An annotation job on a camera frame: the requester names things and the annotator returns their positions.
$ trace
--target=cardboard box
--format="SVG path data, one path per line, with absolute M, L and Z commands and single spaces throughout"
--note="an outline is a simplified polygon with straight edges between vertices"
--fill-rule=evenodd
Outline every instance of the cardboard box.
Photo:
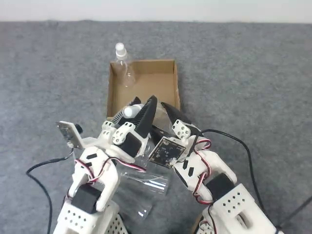
M 132 66 L 136 74 L 136 83 L 127 88 L 118 82 L 114 73 L 114 64 L 110 64 L 106 113 L 108 118 L 113 117 L 135 96 L 145 103 L 151 95 L 155 95 L 158 100 L 169 103 L 180 110 L 177 70 L 174 60 L 139 60 L 134 61 Z

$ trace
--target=red and white wire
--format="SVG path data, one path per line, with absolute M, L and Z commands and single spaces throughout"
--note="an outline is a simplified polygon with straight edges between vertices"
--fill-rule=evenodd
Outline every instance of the red and white wire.
M 83 167 L 87 171 L 87 175 L 89 176 L 89 179 L 94 178 L 94 174 L 92 170 L 83 161 L 81 161 L 80 159 L 75 159 L 74 161 L 75 163 L 78 163 L 81 167 Z
M 124 161 L 120 160 L 120 159 L 117 158 L 117 157 L 109 157 L 109 158 L 106 159 L 105 162 L 103 163 L 103 166 L 102 166 L 102 168 L 101 168 L 101 170 L 100 170 L 98 176 L 97 176 L 97 177 L 94 177 L 94 178 L 92 178 L 92 179 L 90 179 L 90 180 L 89 180 L 89 183 L 94 183 L 94 182 L 96 182 L 96 181 L 103 175 L 105 165 L 106 165 L 109 161 L 111 161 L 111 160 L 116 160 L 116 161 L 118 161 L 119 163 L 121 163 L 122 165 L 124 165 L 124 166 L 126 166 L 126 167 L 130 167 L 130 168 L 136 169 L 138 172 L 143 172 L 143 173 L 146 172 L 146 169 L 144 169 L 143 167 L 137 166 L 137 165 L 132 164 L 132 163 L 124 162 Z
M 195 197 L 196 201 L 200 204 L 203 205 L 210 205 L 213 201 L 205 201 L 205 200 L 201 200 L 200 195 L 197 193 L 197 190 L 199 189 L 199 186 L 202 184 L 202 182 L 208 177 L 208 173 L 207 172 L 203 172 L 202 174 L 200 174 L 199 176 L 199 180 L 198 183 L 196 185 L 196 188 L 193 192 L 193 196 Z
M 195 199 L 198 203 L 204 204 L 204 205 L 210 205 L 213 201 L 205 201 L 205 200 L 199 199 L 200 195 L 197 193 L 197 190 L 199 189 L 199 186 L 203 183 L 203 181 L 212 174 L 212 169 L 211 169 L 210 164 L 200 155 L 199 151 L 197 151 L 197 150 L 194 150 L 194 151 L 197 155 L 200 156 L 201 161 L 206 165 L 207 172 L 203 172 L 202 174 L 200 174 L 199 180 L 198 180 L 197 185 L 195 187 L 195 190 L 193 192 L 193 196 L 195 197 Z
M 196 142 L 196 145 L 197 144 L 200 144 L 200 143 L 208 143 L 207 145 L 205 145 L 204 147 L 202 147 L 201 149 L 202 150 L 208 150 L 210 147 L 211 147 L 211 140 L 209 140 L 209 139 L 202 139 L 202 140 L 199 140 L 199 141 L 197 141 Z

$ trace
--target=plastic bottle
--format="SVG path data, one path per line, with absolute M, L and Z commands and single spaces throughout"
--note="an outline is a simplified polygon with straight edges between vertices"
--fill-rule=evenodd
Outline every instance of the plastic bottle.
M 123 43 L 116 46 L 115 73 L 120 83 L 126 87 L 131 87 L 136 81 L 135 73 L 132 68 L 132 61 Z

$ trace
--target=circuit board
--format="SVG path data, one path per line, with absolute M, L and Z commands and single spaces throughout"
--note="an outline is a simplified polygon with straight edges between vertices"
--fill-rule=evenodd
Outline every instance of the circuit board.
M 170 162 L 172 159 L 178 159 L 186 148 L 163 137 L 150 154 L 149 161 L 158 165 L 172 168 Z

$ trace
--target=gray carpet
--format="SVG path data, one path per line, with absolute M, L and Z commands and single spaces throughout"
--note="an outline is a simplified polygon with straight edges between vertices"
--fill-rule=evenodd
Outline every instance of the gray carpet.
M 80 123 L 96 136 L 106 113 L 108 63 L 122 41 L 137 59 L 178 64 L 182 110 L 200 128 L 242 138 L 259 190 L 278 222 L 312 194 L 312 25 L 175 22 L 0 23 L 0 233 L 46 232 L 48 203 L 25 176 L 69 149 L 55 126 Z M 253 187 L 244 149 L 209 135 L 213 150 Z M 34 172 L 51 195 L 53 227 L 73 162 Z M 133 234 L 187 234 L 204 209 L 173 177 Z M 311 233 L 312 204 L 285 227 Z

